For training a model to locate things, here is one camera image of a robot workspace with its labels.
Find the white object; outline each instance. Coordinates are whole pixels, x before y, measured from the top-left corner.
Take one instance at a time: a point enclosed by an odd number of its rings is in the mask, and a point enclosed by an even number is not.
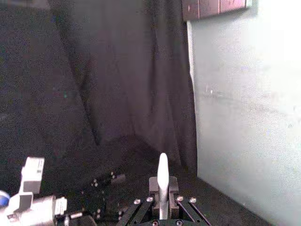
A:
[[[64,215],[64,212],[67,210],[67,199],[62,197],[55,201],[55,215]]]
[[[160,155],[157,179],[159,186],[159,218],[160,220],[166,220],[168,217],[169,171],[168,159],[165,153]]]
[[[40,192],[44,161],[44,158],[27,158],[25,166],[22,168],[20,193],[32,192],[38,194]]]

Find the curtain fold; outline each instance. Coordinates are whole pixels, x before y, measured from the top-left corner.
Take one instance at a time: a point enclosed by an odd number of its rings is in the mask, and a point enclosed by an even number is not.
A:
[[[196,172],[181,0],[49,0],[97,143],[142,137]]]

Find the metal cylinder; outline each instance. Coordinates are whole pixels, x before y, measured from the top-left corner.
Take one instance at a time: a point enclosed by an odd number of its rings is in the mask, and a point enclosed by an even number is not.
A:
[[[160,155],[157,179],[159,186],[159,218],[160,220],[166,220],[168,218],[169,171],[168,159],[165,153]]]
[[[55,196],[36,199],[30,209],[16,213],[16,218],[8,219],[8,207],[0,209],[2,226],[55,226]]]

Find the blue object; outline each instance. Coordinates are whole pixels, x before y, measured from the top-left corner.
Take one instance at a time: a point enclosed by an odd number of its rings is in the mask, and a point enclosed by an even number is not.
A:
[[[0,190],[0,207],[7,206],[9,199],[10,199],[9,194]]]

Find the black curtain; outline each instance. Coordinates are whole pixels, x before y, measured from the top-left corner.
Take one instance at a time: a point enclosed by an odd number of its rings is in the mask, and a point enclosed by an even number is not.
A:
[[[49,0],[96,143],[137,135],[196,171],[181,0]]]
[[[30,155],[49,192],[161,152],[196,173],[181,0],[49,4],[1,5],[0,189]]]

